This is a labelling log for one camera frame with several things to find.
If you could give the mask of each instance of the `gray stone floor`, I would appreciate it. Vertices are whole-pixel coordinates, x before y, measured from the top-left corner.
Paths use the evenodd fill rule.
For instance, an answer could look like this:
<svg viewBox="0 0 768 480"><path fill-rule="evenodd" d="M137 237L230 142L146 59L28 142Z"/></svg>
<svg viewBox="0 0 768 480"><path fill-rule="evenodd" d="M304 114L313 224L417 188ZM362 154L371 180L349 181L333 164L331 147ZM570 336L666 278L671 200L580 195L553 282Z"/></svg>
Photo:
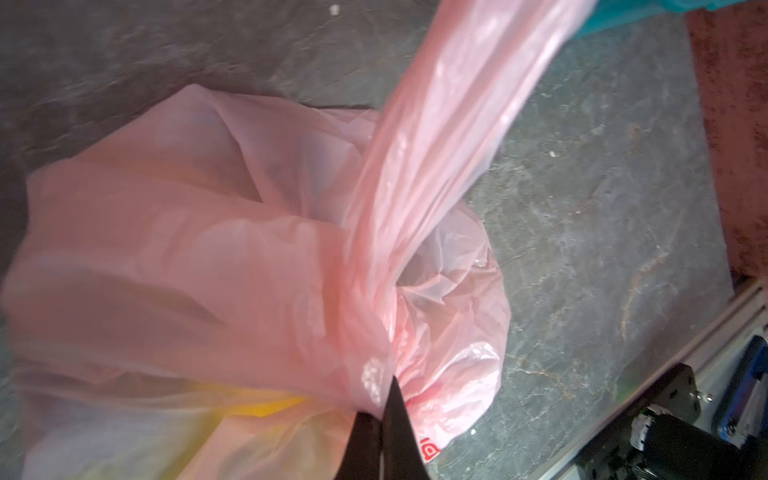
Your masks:
<svg viewBox="0 0 768 480"><path fill-rule="evenodd" d="M5 0L0 260L14 169L72 155L197 82L313 105L382 107L429 26L419 0ZM338 3L340 16L328 7ZM467 194L512 307L494 405L436 478L526 478L714 318L732 293L681 18L569 43ZM17 400L0 320L0 479Z"/></svg>

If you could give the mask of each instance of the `red brown surface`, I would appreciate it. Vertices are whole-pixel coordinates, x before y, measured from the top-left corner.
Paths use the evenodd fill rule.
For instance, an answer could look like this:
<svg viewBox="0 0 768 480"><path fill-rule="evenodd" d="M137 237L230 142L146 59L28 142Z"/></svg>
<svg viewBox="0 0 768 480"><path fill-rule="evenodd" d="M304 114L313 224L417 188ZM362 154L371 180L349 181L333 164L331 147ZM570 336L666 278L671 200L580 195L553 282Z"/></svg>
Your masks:
<svg viewBox="0 0 768 480"><path fill-rule="evenodd" d="M731 268L768 277L768 2L687 14Z"/></svg>

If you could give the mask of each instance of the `stone surface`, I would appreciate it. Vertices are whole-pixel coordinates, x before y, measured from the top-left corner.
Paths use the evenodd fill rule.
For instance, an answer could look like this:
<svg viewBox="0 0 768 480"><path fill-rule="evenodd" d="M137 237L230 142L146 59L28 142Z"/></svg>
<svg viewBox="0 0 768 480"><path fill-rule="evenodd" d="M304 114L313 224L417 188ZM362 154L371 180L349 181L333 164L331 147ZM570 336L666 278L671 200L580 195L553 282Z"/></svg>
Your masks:
<svg viewBox="0 0 768 480"><path fill-rule="evenodd" d="M191 82L313 105L381 107L435 7L413 0L6 3L3 172L72 155ZM496 402L474 435L430 465L436 478L526 478L731 294L680 18L567 45L492 168L467 198L505 272L508 358ZM9 175L0 175L0 216L17 225L7 220L19 208ZM0 240L3 252L12 249L12 240ZM0 370L0 478L16 478L7 347Z"/></svg>

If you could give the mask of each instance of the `teal fabric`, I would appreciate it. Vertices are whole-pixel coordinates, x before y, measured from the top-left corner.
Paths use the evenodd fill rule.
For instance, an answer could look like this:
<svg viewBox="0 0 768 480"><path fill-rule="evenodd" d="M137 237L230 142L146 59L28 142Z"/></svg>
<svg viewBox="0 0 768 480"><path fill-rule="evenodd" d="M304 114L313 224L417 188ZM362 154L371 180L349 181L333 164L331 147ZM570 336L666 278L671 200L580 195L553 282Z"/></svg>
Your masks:
<svg viewBox="0 0 768 480"><path fill-rule="evenodd" d="M716 10L743 0L600 0L576 36L613 28L665 12L683 13L697 8Z"/></svg>

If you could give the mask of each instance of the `black cylinder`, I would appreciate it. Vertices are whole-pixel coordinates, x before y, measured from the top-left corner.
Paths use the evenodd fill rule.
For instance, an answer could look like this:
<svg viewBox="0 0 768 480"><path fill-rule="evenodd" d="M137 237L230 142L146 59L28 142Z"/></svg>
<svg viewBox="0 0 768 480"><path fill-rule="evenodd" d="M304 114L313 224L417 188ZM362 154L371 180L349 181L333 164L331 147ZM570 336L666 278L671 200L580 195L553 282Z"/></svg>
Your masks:
<svg viewBox="0 0 768 480"><path fill-rule="evenodd" d="M731 480L739 449L672 415L656 417L645 436L643 457L666 480Z"/></svg>

